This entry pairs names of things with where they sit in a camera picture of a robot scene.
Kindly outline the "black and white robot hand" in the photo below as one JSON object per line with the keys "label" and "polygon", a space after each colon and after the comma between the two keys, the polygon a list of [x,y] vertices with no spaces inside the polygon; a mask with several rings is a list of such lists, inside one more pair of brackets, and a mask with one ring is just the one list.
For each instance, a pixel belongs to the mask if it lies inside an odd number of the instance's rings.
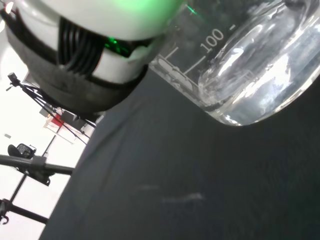
{"label": "black and white robot hand", "polygon": [[81,119],[122,102],[161,51],[181,0],[18,0],[8,42],[44,100]]}

